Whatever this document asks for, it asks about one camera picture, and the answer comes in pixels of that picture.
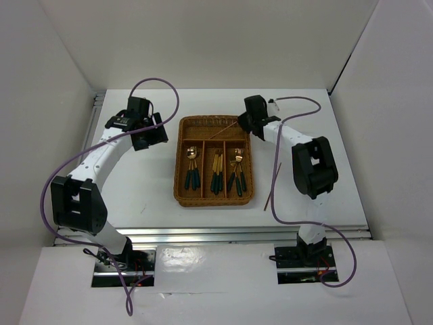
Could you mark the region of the gold knife green handle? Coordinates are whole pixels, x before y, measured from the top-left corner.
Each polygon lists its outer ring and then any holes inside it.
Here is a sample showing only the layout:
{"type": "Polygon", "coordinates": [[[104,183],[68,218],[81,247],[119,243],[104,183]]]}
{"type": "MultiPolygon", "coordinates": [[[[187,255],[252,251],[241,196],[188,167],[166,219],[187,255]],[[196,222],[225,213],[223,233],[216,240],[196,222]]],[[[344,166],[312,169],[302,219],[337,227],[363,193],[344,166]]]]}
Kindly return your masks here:
{"type": "Polygon", "coordinates": [[[214,172],[214,178],[212,180],[212,192],[215,195],[218,195],[222,186],[220,185],[221,183],[221,173],[222,173],[222,160],[223,160],[223,155],[220,154],[217,156],[217,164],[216,164],[216,170],[214,172]]]}
{"type": "Polygon", "coordinates": [[[215,189],[216,189],[218,160],[219,160],[219,155],[215,154],[214,155],[214,161],[212,164],[212,181],[211,181],[211,185],[210,185],[210,191],[212,193],[215,193],[215,189]]]}

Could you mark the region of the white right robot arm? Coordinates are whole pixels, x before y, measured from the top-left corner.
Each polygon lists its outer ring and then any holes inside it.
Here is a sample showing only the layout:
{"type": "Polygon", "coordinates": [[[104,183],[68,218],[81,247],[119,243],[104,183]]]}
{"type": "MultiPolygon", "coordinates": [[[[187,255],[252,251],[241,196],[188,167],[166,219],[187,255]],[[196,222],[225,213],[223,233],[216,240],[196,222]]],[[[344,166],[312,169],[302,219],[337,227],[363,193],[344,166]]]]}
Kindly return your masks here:
{"type": "Polygon", "coordinates": [[[283,97],[283,100],[306,100],[317,108],[281,119],[268,112],[268,105],[276,105],[280,100],[282,98],[268,102],[261,95],[245,98],[246,111],[238,116],[237,122],[246,133],[252,133],[264,142],[275,144],[271,204],[275,203],[279,152],[283,148],[291,154],[294,185],[302,195],[309,198],[306,220],[283,221],[277,217],[274,206],[271,211],[277,222],[300,226],[296,237],[295,257],[300,264],[311,265],[327,246],[323,205],[338,180],[338,170],[326,137],[311,137],[286,125],[286,122],[293,118],[318,113],[321,104],[304,96],[283,97]]]}

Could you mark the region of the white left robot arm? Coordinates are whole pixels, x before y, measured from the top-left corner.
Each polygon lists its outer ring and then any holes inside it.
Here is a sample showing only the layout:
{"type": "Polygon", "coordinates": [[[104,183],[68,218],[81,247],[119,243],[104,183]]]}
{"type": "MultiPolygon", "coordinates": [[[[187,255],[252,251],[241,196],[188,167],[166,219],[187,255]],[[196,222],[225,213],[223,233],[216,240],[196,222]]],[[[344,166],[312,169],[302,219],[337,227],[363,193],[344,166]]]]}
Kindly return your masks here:
{"type": "Polygon", "coordinates": [[[167,142],[161,123],[153,103],[146,98],[130,97],[127,108],[106,123],[98,147],[69,175],[54,177],[50,185],[54,223],[81,232],[93,244],[107,248],[105,258],[119,270],[130,268],[138,254],[131,240],[109,223],[101,191],[127,151],[167,142]]]}

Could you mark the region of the brown wicker cutlery tray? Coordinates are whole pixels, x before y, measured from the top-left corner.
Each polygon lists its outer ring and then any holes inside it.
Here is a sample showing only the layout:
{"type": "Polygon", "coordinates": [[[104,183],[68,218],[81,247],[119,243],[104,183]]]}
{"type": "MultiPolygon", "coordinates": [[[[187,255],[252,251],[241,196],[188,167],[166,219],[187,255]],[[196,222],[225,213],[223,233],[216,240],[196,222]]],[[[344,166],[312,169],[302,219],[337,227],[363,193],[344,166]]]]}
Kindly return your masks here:
{"type": "Polygon", "coordinates": [[[250,135],[236,116],[180,120],[174,197],[182,207],[241,206],[254,198],[250,135]]]}

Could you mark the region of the aluminium frame rail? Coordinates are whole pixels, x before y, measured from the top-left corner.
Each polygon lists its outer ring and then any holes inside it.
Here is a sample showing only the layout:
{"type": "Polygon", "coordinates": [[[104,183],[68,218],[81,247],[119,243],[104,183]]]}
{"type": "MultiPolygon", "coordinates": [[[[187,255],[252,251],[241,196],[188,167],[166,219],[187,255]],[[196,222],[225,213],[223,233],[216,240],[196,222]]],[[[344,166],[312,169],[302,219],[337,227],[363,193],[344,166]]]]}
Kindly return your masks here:
{"type": "MultiPolygon", "coordinates": [[[[102,196],[108,208],[108,220],[137,244],[179,242],[272,242],[292,240],[296,230],[277,222],[271,211],[283,221],[306,219],[306,198],[295,188],[292,164],[285,152],[275,183],[275,203],[263,211],[271,188],[275,147],[258,138],[251,139],[254,171],[254,198],[244,206],[186,208],[173,195],[175,158],[179,121],[193,115],[239,115],[244,98],[251,89],[182,89],[179,96],[166,89],[139,90],[137,95],[149,98],[156,111],[171,117],[165,126],[168,142],[147,150],[128,151],[107,179],[102,196]]],[[[326,223],[335,230],[329,238],[371,238],[355,180],[350,169],[332,105],[324,89],[261,89],[266,99],[282,98],[278,105],[283,117],[315,110],[306,100],[283,100],[288,96],[304,96],[321,104],[318,113],[293,118],[289,125],[314,137],[328,138],[339,179],[326,205],[326,223]]]]}

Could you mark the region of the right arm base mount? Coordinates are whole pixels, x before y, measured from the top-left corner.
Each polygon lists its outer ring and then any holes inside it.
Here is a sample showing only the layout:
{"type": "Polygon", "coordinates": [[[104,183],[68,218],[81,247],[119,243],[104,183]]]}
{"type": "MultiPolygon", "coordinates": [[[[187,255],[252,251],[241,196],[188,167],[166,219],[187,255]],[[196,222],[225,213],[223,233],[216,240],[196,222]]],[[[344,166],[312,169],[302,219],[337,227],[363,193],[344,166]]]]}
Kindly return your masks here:
{"type": "Polygon", "coordinates": [[[320,282],[338,282],[338,271],[331,246],[317,256],[303,261],[294,246],[275,247],[274,254],[268,259],[277,268],[278,284],[305,284],[320,282]]]}

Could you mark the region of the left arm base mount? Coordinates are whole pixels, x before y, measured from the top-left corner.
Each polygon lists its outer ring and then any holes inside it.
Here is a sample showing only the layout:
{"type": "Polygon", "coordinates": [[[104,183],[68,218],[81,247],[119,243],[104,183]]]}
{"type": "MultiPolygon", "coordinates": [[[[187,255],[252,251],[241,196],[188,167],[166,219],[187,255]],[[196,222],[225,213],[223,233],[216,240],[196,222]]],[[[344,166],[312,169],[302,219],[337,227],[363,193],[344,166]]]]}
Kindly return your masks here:
{"type": "MultiPolygon", "coordinates": [[[[96,259],[93,270],[91,286],[93,288],[114,288],[121,287],[122,283],[114,262],[106,252],[98,250],[91,252],[88,248],[83,249],[84,254],[96,259]]],[[[156,266],[156,251],[135,251],[132,261],[128,263],[117,262],[122,277],[127,287],[151,287],[154,286],[154,271],[156,266]]]]}

